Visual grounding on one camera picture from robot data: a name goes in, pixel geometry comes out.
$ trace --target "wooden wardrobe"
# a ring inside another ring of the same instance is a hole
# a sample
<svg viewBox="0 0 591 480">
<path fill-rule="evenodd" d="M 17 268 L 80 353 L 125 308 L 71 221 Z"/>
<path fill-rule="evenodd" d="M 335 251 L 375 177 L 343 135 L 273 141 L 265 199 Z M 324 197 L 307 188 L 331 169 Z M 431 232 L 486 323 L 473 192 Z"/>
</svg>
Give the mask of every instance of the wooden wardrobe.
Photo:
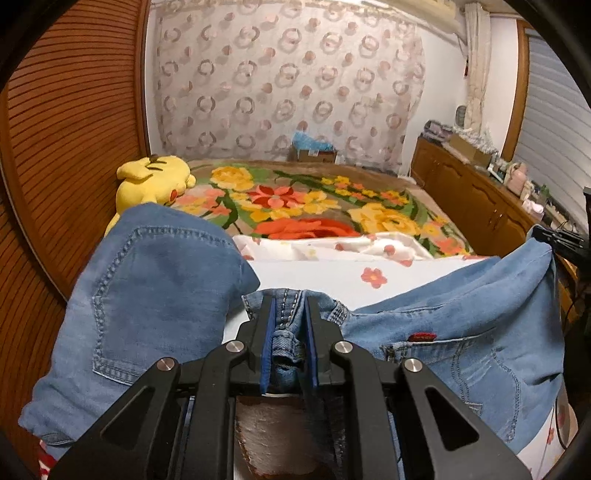
<svg viewBox="0 0 591 480">
<path fill-rule="evenodd" d="M 20 411 L 115 213 L 115 170 L 148 154 L 148 9 L 148 0 L 76 2 L 0 95 L 0 430 L 33 471 L 37 441 L 17 425 Z"/>
</svg>

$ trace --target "jeans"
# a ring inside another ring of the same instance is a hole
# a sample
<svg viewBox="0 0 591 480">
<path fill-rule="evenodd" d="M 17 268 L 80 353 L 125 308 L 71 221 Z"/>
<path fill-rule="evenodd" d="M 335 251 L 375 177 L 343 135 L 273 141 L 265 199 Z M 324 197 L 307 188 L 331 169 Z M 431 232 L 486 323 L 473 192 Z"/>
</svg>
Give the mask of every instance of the jeans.
<svg viewBox="0 0 591 480">
<path fill-rule="evenodd" d="M 544 424 L 562 383 L 564 343 L 551 248 L 530 239 L 504 259 L 489 258 L 423 287 L 350 312 L 312 291 L 273 289 L 245 296 L 251 319 L 275 297 L 269 391 L 298 383 L 304 301 L 376 358 L 418 358 L 513 450 Z"/>
<path fill-rule="evenodd" d="M 150 365 L 217 347 L 241 297 L 251 319 L 259 281 L 223 230 L 154 204 L 127 210 L 78 279 L 52 355 L 19 423 L 59 458 Z M 345 339 L 381 359 L 421 359 L 519 452 L 561 384 L 563 340 L 550 247 L 529 240 L 373 306 L 350 312 L 327 295 L 274 289 L 270 390 L 298 383 L 304 300 Z"/>
<path fill-rule="evenodd" d="M 205 356 L 259 286 L 225 231 L 153 203 L 126 210 L 80 275 L 19 424 L 61 457 L 156 360 Z"/>
</svg>

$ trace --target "jeans back pocket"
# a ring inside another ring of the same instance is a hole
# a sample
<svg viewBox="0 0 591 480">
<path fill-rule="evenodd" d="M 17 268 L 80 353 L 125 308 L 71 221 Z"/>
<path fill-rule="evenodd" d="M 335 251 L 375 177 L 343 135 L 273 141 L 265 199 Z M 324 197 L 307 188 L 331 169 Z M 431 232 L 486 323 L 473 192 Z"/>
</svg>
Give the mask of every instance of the jeans back pocket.
<svg viewBox="0 0 591 480">
<path fill-rule="evenodd" d="M 230 242 L 205 232 L 134 230 L 92 298 L 93 371 L 131 385 L 159 358 L 186 362 L 220 345 L 241 262 Z"/>
<path fill-rule="evenodd" d="M 389 361 L 418 358 L 428 365 L 508 443 L 515 436 L 520 386 L 517 376 L 498 360 L 493 332 L 434 342 L 397 342 L 382 350 Z"/>
</svg>

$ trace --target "curtain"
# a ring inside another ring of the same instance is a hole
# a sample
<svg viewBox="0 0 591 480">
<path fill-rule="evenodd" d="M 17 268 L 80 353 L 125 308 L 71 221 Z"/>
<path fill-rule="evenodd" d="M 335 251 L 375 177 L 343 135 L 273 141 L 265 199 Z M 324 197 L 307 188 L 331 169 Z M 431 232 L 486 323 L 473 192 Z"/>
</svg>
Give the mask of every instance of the curtain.
<svg viewBox="0 0 591 480">
<path fill-rule="evenodd" d="M 491 16 L 479 3 L 467 4 L 468 102 L 464 128 L 480 133 L 482 104 L 491 63 Z"/>
<path fill-rule="evenodd" d="M 296 131 L 398 171 L 425 60 L 396 11 L 299 0 L 157 7 L 158 127 L 183 158 L 284 160 Z"/>
</svg>

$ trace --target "blue plastic bag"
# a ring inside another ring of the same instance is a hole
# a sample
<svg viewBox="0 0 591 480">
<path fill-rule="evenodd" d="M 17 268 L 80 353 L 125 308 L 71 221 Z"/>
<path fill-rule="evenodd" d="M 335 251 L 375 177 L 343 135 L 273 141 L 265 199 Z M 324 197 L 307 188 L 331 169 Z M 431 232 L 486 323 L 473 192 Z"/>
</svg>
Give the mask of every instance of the blue plastic bag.
<svg viewBox="0 0 591 480">
<path fill-rule="evenodd" d="M 332 143 L 319 142 L 304 132 L 296 132 L 291 141 L 296 150 L 317 150 L 319 152 L 332 152 L 335 150 Z"/>
</svg>

